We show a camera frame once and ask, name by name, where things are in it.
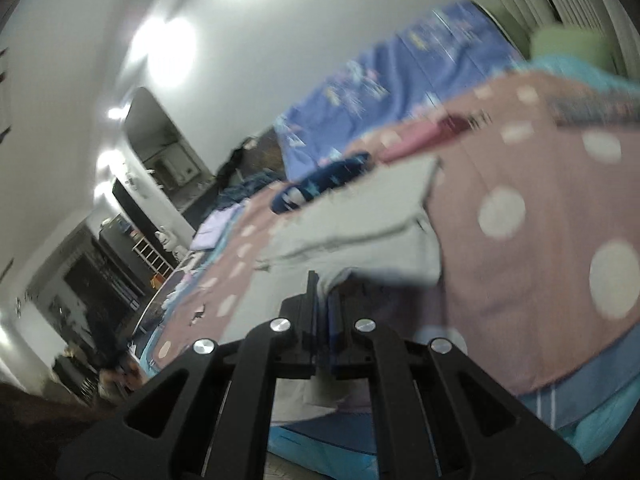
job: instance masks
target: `blue bedsheet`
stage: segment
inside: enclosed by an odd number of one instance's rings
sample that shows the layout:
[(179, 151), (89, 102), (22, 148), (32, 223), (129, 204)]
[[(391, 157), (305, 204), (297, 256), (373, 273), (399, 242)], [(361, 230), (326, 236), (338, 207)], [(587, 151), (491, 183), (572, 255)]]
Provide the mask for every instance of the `blue bedsheet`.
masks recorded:
[(289, 180), (372, 128), (425, 113), (522, 60), (482, 10), (457, 2), (350, 60), (274, 124)]

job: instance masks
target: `green pillow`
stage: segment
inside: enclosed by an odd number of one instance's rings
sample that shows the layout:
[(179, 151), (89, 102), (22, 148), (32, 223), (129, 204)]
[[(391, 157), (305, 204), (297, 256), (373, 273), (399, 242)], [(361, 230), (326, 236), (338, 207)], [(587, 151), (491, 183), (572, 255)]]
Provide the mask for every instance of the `green pillow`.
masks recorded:
[(547, 54), (566, 54), (601, 70), (618, 74), (607, 38), (591, 28), (549, 25), (531, 36), (531, 59)]

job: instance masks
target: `black metal mount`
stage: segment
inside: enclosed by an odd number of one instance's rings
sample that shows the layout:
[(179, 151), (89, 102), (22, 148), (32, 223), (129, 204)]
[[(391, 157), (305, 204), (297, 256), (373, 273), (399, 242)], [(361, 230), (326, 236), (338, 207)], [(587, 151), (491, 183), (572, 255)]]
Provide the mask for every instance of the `black metal mount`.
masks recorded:
[(448, 340), (402, 340), (361, 301), (282, 303), (242, 341), (196, 341), (62, 454), (61, 480), (258, 480), (277, 378), (367, 379), (385, 480), (574, 480), (578, 454)]

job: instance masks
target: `cabinet door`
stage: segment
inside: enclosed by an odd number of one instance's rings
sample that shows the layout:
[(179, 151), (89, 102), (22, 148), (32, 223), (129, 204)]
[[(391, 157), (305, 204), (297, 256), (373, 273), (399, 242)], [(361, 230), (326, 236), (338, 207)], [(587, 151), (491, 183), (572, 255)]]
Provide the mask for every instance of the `cabinet door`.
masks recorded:
[(199, 168), (180, 144), (172, 144), (164, 150), (162, 163), (179, 186), (184, 186), (200, 173)]

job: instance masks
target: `white cloth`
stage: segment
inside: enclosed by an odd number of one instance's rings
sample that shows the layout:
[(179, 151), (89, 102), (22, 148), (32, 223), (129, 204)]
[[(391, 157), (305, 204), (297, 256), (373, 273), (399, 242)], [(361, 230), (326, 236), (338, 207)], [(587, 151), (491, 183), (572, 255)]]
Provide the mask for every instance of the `white cloth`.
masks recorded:
[[(303, 294), (310, 270), (321, 301), (354, 273), (387, 285), (434, 285), (440, 245), (424, 210), (438, 159), (421, 155), (379, 166), (309, 204), (272, 238), (221, 342), (243, 338), (278, 316), (286, 298)], [(335, 411), (348, 392), (327, 380), (279, 380), (272, 423)]]

